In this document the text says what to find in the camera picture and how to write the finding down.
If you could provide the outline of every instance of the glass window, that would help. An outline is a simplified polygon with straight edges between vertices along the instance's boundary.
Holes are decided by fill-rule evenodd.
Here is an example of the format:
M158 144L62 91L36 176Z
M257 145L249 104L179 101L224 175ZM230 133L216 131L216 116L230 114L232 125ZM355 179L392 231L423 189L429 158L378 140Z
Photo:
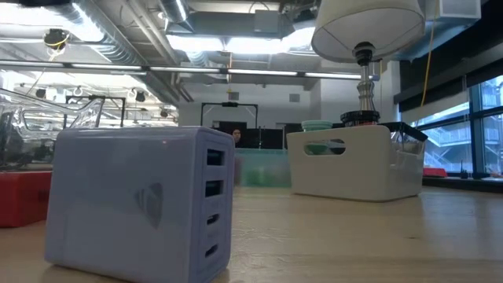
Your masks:
M503 115L484 119L484 160L487 173L503 171Z
M447 172L459 173L461 166L473 172L472 134L470 123L425 130L428 135L424 151L424 166L444 168Z
M419 120L418 126L426 125L429 123L434 123L438 121L443 121L445 119L450 119L458 116L463 116L467 115L470 113L470 104L468 102L465 102L463 104L460 104L458 106L454 106L452 108L446 109L442 112L435 113L431 116L425 117L423 119ZM412 127L416 126L416 122L413 122L411 124Z
M503 105L503 75L480 84L483 109Z

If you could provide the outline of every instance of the red box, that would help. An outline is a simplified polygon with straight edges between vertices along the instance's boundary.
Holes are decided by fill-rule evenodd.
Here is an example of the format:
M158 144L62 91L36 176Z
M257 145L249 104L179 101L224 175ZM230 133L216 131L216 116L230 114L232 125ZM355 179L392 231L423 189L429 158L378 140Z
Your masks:
M0 173L0 227L46 219L50 178L50 171Z
M441 177L446 178L447 172L443 168L425 168L423 169L424 177Z

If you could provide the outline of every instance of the wooden table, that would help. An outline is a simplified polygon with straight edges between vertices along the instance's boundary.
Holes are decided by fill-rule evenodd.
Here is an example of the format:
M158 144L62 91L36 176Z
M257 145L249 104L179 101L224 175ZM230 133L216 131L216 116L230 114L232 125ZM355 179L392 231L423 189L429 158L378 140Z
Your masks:
M0 230L0 282L119 282L51 266L44 224ZM367 204L237 189L233 251L215 283L503 282L503 196L425 189Z

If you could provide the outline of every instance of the teal container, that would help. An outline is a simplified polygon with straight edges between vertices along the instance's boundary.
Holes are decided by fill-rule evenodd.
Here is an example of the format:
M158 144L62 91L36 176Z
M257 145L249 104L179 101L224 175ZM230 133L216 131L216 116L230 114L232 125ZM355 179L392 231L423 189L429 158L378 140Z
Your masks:
M236 149L239 185L290 188L288 152L281 149Z
M313 130L329 130L332 129L332 122L324 120L310 120L302 122L302 128L304 131ZM329 147L325 144L320 143L310 143L306 145L306 153L309 155L323 155Z
M332 129L332 122L324 120L310 120L302 122L304 131L329 130Z

